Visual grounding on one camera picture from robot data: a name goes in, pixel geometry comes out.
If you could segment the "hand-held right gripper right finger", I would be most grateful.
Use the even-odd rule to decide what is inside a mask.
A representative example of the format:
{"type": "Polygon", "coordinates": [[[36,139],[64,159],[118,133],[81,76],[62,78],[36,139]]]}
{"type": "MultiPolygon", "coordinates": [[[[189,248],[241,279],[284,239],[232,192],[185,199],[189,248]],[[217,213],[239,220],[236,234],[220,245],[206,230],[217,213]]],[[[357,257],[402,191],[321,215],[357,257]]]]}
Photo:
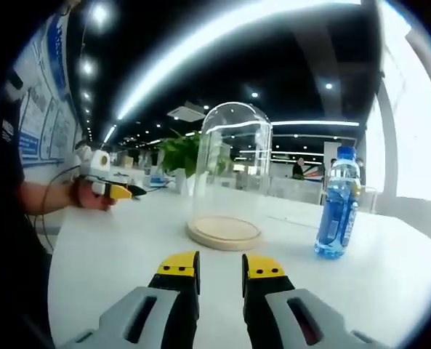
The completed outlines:
{"type": "Polygon", "coordinates": [[[297,289],[280,263],[242,255],[243,319],[253,348],[385,348],[306,289],[297,289]]]}

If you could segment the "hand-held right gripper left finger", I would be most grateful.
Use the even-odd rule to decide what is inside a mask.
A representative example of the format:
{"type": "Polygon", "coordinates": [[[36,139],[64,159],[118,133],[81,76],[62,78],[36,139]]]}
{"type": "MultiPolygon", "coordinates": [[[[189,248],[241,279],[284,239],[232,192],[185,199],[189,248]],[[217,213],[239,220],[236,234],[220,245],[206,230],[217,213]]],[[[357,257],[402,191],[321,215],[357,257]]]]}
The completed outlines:
{"type": "Polygon", "coordinates": [[[192,348],[199,319],[198,251],[167,257],[147,286],[110,306],[97,329],[72,338],[63,348],[192,348]]]}

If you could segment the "person's left hand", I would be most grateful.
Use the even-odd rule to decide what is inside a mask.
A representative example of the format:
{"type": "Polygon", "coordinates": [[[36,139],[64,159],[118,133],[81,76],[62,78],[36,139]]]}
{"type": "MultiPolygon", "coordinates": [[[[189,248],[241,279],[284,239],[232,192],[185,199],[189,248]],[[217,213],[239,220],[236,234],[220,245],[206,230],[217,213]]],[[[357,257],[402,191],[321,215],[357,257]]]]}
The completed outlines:
{"type": "Polygon", "coordinates": [[[92,190],[92,183],[76,178],[71,185],[70,196],[74,206],[84,209],[108,211],[116,204],[116,200],[96,194],[92,190]]]}

